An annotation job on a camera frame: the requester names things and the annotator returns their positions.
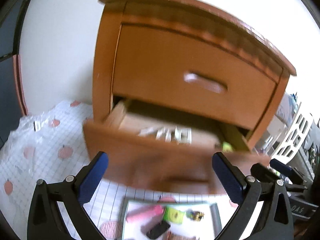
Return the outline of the yellow black flower toy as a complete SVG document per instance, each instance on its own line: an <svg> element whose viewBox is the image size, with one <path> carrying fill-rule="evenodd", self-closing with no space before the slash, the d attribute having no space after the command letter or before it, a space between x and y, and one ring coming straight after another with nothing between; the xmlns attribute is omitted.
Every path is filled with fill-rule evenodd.
<svg viewBox="0 0 320 240"><path fill-rule="evenodd" d="M187 210L186 217L192 221L200 222L204 218L204 213L200 211Z"/></svg>

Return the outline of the green tissue pack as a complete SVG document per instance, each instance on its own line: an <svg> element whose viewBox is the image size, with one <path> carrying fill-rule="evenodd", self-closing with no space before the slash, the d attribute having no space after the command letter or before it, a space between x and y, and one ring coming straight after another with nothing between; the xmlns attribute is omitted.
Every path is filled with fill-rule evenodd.
<svg viewBox="0 0 320 240"><path fill-rule="evenodd" d="M182 224L184 217L185 212L167 206L164 210L163 220L174 224Z"/></svg>

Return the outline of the pink knitted toy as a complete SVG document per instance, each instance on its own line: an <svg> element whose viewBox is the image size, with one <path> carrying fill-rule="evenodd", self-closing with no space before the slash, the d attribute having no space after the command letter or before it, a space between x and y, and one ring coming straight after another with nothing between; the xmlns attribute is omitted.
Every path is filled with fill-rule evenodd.
<svg viewBox="0 0 320 240"><path fill-rule="evenodd" d="M125 220L128 223L144 221L159 215L162 215L164 212L164 207L161 205L152 205L142 207L140 209L130 211L127 213Z"/></svg>

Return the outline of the black toy car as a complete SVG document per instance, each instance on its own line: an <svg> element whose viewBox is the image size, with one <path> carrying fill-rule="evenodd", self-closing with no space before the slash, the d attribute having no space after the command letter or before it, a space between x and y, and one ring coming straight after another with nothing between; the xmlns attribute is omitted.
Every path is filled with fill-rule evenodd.
<svg viewBox="0 0 320 240"><path fill-rule="evenodd" d="M161 235L167 232L170 227L171 225L167 221L162 220L146 233L146 237L149 239L158 239Z"/></svg>

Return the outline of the white shelf rack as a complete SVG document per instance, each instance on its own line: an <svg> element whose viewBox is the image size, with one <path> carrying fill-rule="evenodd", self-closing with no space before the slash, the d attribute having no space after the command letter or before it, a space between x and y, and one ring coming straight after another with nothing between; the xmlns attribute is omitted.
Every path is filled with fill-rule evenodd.
<svg viewBox="0 0 320 240"><path fill-rule="evenodd" d="M313 123L313 116L302 102L285 94L254 150L288 164L297 154Z"/></svg>

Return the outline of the white grid fruit mat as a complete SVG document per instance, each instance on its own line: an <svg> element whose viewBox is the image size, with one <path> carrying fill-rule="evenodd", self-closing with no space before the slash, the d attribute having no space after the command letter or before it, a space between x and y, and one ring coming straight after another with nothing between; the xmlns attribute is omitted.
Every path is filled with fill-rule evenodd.
<svg viewBox="0 0 320 240"><path fill-rule="evenodd" d="M92 116L85 103L63 101L47 113L29 115L1 148L1 211L20 239L27 237L29 207L37 180L63 181L89 163L82 125ZM235 211L226 195L195 195L139 190L103 179L85 210L96 226L124 218L129 199L178 203L208 202L219 208L221 222Z"/></svg>

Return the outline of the green box in drawer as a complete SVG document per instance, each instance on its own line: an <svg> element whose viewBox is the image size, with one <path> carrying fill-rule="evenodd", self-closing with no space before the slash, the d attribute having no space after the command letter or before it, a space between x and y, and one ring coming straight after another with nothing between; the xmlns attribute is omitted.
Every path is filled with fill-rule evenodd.
<svg viewBox="0 0 320 240"><path fill-rule="evenodd" d="M233 152L235 152L235 149L230 143L224 141L222 143L222 152L224 152L224 153L233 153Z"/></svg>

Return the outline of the teal white tray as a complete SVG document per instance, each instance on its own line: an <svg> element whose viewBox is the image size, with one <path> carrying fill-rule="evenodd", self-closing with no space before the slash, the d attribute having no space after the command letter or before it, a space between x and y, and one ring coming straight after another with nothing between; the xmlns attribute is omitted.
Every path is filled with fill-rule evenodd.
<svg viewBox="0 0 320 240"><path fill-rule="evenodd" d="M121 239L215 239L221 230L216 204L129 200Z"/></svg>

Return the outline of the clear plastic bag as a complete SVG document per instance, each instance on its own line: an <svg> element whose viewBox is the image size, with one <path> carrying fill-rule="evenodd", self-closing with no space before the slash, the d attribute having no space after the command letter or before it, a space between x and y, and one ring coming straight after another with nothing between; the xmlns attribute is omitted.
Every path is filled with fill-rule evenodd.
<svg viewBox="0 0 320 240"><path fill-rule="evenodd" d="M81 117L71 110L22 117L1 149L1 183L63 179L78 166L81 145Z"/></svg>

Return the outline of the lower wooden drawer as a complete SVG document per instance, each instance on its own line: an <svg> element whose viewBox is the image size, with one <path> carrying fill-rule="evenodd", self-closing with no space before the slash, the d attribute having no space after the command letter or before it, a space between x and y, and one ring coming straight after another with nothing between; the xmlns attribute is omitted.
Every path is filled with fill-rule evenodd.
<svg viewBox="0 0 320 240"><path fill-rule="evenodd" d="M191 143L141 136L146 128L189 128ZM103 151L109 165L105 178L137 189L173 193L218 194L223 187L212 169L212 156L231 144L226 158L249 174L255 163L270 158L249 150L239 130L230 124L139 101L123 100L102 120L84 122L83 132L91 158Z"/></svg>

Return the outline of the wooden drawer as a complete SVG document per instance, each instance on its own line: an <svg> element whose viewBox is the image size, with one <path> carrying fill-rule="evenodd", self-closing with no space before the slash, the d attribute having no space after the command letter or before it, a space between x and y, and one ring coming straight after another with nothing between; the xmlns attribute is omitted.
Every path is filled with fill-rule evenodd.
<svg viewBox="0 0 320 240"><path fill-rule="evenodd" d="M160 29L124 25L113 92L253 129L275 82L233 55Z"/></svg>
<svg viewBox="0 0 320 240"><path fill-rule="evenodd" d="M146 128L189 128L191 143L141 136ZM102 120L84 122L83 132L91 158L103 151L109 165L105 178L137 189L173 193L218 194L223 187L212 169L212 156L231 144L226 158L249 174L255 163L270 158L249 150L239 130L230 124L139 101L123 100Z"/></svg>

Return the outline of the white plastic hair claw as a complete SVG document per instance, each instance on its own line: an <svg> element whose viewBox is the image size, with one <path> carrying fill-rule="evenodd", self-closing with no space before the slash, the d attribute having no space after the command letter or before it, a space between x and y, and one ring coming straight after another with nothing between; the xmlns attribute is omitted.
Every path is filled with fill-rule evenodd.
<svg viewBox="0 0 320 240"><path fill-rule="evenodd" d="M177 144L192 143L191 128L168 128L168 127L148 127L138 132L140 137L154 137L156 140L164 142L176 142Z"/></svg>

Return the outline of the wooden nightstand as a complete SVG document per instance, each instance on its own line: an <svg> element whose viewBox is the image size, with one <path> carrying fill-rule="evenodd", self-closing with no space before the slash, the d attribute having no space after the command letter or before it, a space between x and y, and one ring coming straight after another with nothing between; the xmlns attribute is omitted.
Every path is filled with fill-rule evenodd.
<svg viewBox="0 0 320 240"><path fill-rule="evenodd" d="M253 148L291 76L290 61L236 17L197 0L100 0L93 116L116 96L225 122Z"/></svg>

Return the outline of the upper wooden drawer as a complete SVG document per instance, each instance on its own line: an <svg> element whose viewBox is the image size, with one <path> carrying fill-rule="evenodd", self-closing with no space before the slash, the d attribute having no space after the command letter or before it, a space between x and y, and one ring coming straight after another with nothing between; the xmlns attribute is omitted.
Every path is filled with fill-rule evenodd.
<svg viewBox="0 0 320 240"><path fill-rule="evenodd" d="M124 25L113 92L253 129L275 82L233 55L160 29Z"/></svg>

